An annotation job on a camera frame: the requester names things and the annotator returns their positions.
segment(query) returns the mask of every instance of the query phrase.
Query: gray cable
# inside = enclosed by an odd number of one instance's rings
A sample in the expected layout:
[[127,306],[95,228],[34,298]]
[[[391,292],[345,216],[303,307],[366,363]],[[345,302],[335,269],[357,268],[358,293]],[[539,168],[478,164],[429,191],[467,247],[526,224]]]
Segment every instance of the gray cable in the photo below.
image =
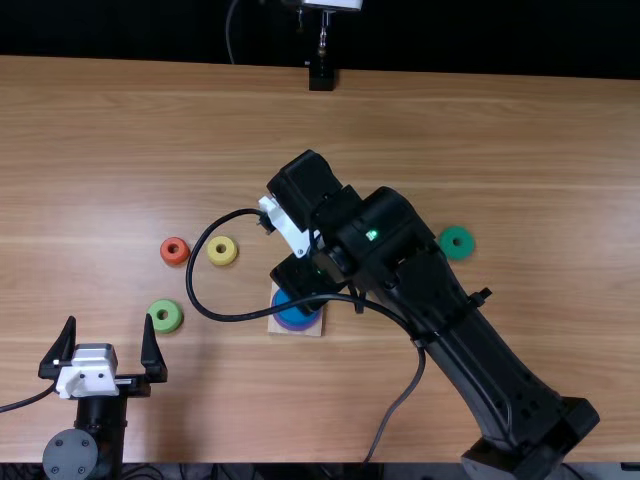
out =
[[233,17],[233,11],[236,9],[239,0],[231,0],[231,4],[229,5],[229,9],[227,10],[227,19],[224,23],[224,40],[227,45],[227,53],[229,54],[229,62],[231,65],[235,65],[236,61],[233,58],[233,53],[231,52],[231,18]]

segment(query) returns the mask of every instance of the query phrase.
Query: black cable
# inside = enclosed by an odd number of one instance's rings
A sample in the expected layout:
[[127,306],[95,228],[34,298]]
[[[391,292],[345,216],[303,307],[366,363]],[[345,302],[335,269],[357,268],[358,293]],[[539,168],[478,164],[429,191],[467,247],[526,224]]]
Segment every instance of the black cable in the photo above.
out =
[[18,470],[18,467],[14,463],[10,463],[9,467],[15,472],[16,478],[20,478],[21,480],[27,480],[24,478],[24,470],[21,472]]
[[229,473],[229,471],[227,470],[227,467],[224,466],[224,463],[220,464],[220,469],[222,470],[222,473],[224,473],[224,475],[229,479],[229,480],[238,480],[238,477],[236,477],[235,475]]
[[578,480],[585,480],[584,477],[581,474],[579,474],[578,471],[575,468],[573,468],[571,465],[567,465],[566,463],[563,463],[562,466],[567,470],[569,470],[571,473],[573,473],[573,476],[576,477]]
[[158,480],[156,477],[154,477],[153,475],[149,475],[147,473],[137,473],[135,475],[132,475],[130,477],[128,477],[129,480],[134,480],[136,478],[146,478],[147,480]]
[[[186,283],[187,295],[189,297],[189,300],[191,301],[195,309],[200,314],[202,314],[203,316],[211,320],[216,320],[219,322],[243,322],[246,320],[253,320],[256,318],[273,315],[275,313],[288,310],[292,307],[297,307],[300,305],[307,305],[307,304],[318,302],[318,301],[336,300],[340,302],[353,303],[357,306],[364,306],[378,313],[381,313],[386,317],[390,318],[391,320],[393,320],[396,324],[398,324],[405,332],[407,332],[407,334],[412,340],[415,339],[416,336],[414,335],[412,329],[409,327],[409,325],[405,322],[405,320],[402,317],[400,317],[398,314],[396,314],[392,310],[389,310],[388,308],[380,305],[379,303],[366,300],[364,296],[358,297],[358,296],[352,296],[352,295],[344,295],[340,293],[320,293],[316,295],[309,295],[303,298],[299,298],[297,300],[292,300],[290,302],[283,303],[281,305],[277,305],[274,307],[257,310],[255,312],[237,314],[237,315],[224,315],[224,314],[213,312],[208,308],[206,308],[204,305],[202,305],[198,301],[198,299],[196,298],[196,294],[193,290],[193,267],[196,263],[196,258],[198,256],[198,253],[202,249],[202,246],[207,241],[207,238],[209,238],[209,236],[213,233],[213,231],[216,228],[220,227],[221,225],[225,224],[230,220],[233,220],[234,218],[237,218],[243,215],[257,215],[258,217],[263,219],[266,216],[266,213],[255,208],[243,208],[243,209],[228,213],[227,215],[220,217],[218,220],[216,220],[211,225],[209,225],[205,229],[205,231],[202,233],[202,235],[200,235],[200,238],[198,238],[198,241],[196,242],[196,244],[193,246],[193,249],[191,251],[191,256],[189,257],[189,262],[187,263],[185,283]],[[414,375],[413,380],[411,381],[409,386],[387,409],[387,412],[385,413],[382,419],[382,422],[378,427],[378,431],[371,445],[371,448],[369,449],[369,453],[365,458],[365,460],[363,461],[363,466],[366,465],[369,462],[369,460],[371,460],[373,452],[375,451],[378,445],[378,442],[380,441],[380,437],[382,436],[382,433],[384,431],[384,428],[386,427],[387,422],[389,421],[389,418],[391,418],[391,415],[393,414],[393,412],[395,412],[395,410],[400,406],[400,404],[402,404],[402,402],[406,400],[406,398],[411,394],[411,392],[413,392],[413,390],[416,388],[416,386],[420,382],[420,379],[422,378],[422,374],[424,373],[424,369],[425,369],[426,358],[425,358],[424,349],[417,347],[417,350],[418,350],[418,369],[416,371],[416,374]],[[222,469],[225,475],[229,476],[223,465],[220,465],[220,468]]]
[[427,359],[424,354],[424,348],[417,348],[416,350],[418,350],[418,369],[416,370],[416,374],[413,376],[413,379],[411,380],[409,386],[404,390],[404,392],[400,394],[398,398],[396,398],[395,402],[393,402],[388,408],[387,413],[384,414],[382,422],[380,422],[380,426],[378,427],[378,432],[376,433],[373,443],[371,444],[371,448],[369,449],[369,453],[362,462],[363,466],[369,463],[369,461],[371,460],[373,452],[375,451],[376,447],[378,446],[378,442],[380,441],[380,437],[382,437],[382,432],[384,432],[384,427],[387,426],[387,422],[391,418],[391,415],[393,415],[393,412],[395,412],[396,409],[402,404],[402,402],[404,402],[407,397],[411,395],[411,392],[413,392],[418,386],[418,383],[420,383],[420,379],[422,378],[422,374],[424,373]]
[[231,4],[229,5],[229,9],[227,10],[227,17],[224,21],[224,41],[227,46],[227,53],[229,54],[229,63],[231,65],[235,64],[236,61],[233,58],[233,52],[231,51],[231,18],[233,17],[233,12],[238,5],[238,0],[231,0]]
[[47,388],[44,392],[39,393],[38,395],[34,395],[33,397],[27,398],[25,400],[20,400],[19,402],[11,403],[9,405],[4,405],[0,407],[0,413],[9,412],[11,410],[15,410],[16,408],[26,407],[27,405],[36,403],[38,400],[42,400],[44,397],[49,395],[55,389],[56,389],[56,384],[52,383],[49,388]]
[[131,475],[133,475],[136,472],[139,472],[140,470],[144,470],[145,468],[156,473],[158,477],[160,477],[160,480],[164,480],[164,474],[160,470],[158,470],[156,467],[148,463],[138,465],[136,467],[131,468],[130,470],[127,470],[126,472],[122,472],[122,480],[129,480]]
[[201,315],[211,320],[216,320],[218,322],[244,322],[246,320],[253,320],[256,318],[273,315],[275,313],[279,313],[284,310],[289,310],[292,307],[297,307],[300,305],[308,305],[310,303],[315,303],[315,302],[336,300],[339,302],[349,302],[356,305],[363,305],[371,310],[381,313],[389,317],[396,324],[398,324],[405,332],[407,332],[407,334],[412,339],[414,338],[413,332],[411,331],[409,325],[407,325],[405,320],[395,312],[380,305],[379,303],[375,303],[363,298],[357,298],[357,297],[354,298],[350,295],[344,295],[341,293],[320,293],[316,295],[308,295],[306,297],[292,300],[290,302],[283,303],[281,305],[276,305],[274,307],[264,308],[262,310],[257,310],[255,312],[242,313],[237,315],[225,315],[225,314],[216,313],[207,309],[196,298],[195,292],[193,291],[193,267],[195,265],[196,258],[198,256],[198,253],[202,249],[202,246],[207,241],[207,238],[209,238],[209,235],[211,235],[216,228],[227,223],[229,220],[233,220],[234,218],[240,217],[242,215],[257,215],[258,217],[262,217],[263,215],[266,215],[266,214],[263,211],[255,208],[243,208],[243,209],[228,213],[227,215],[220,217],[218,220],[216,220],[211,225],[209,225],[206,228],[206,230],[202,233],[202,235],[200,235],[200,238],[198,239],[196,244],[193,246],[193,250],[191,251],[191,256],[189,257],[189,262],[187,263],[185,280],[186,280],[187,295],[189,296],[189,300],[191,300],[191,303]]

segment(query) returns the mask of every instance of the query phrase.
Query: black post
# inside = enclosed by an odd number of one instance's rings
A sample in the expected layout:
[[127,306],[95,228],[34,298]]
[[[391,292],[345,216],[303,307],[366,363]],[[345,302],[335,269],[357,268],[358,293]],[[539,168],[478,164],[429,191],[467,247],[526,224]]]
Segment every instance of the black post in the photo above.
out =
[[98,463],[91,479],[117,480],[122,469],[124,429],[127,426],[127,396],[78,399],[74,427],[91,435],[98,445]]

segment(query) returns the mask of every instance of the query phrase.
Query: yellow ring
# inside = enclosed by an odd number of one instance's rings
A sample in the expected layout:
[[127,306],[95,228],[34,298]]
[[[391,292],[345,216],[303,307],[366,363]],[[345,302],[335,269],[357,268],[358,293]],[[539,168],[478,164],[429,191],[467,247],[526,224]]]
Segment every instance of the yellow ring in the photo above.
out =
[[238,247],[229,237],[213,237],[207,244],[207,256],[214,265],[229,265],[238,256]]

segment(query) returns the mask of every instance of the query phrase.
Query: wooden block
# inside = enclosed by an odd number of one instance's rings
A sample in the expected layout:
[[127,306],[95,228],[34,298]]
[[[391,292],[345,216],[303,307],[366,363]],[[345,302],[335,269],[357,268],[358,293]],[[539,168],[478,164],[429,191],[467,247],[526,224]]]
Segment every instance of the wooden block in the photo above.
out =
[[[269,305],[278,291],[278,285],[271,282],[271,295],[269,295]],[[280,325],[273,315],[269,315],[269,321],[267,322],[267,332],[270,335],[306,335],[308,337],[321,337],[322,336],[322,324],[324,323],[324,305],[320,308],[320,318],[316,323],[306,330],[288,330]]]

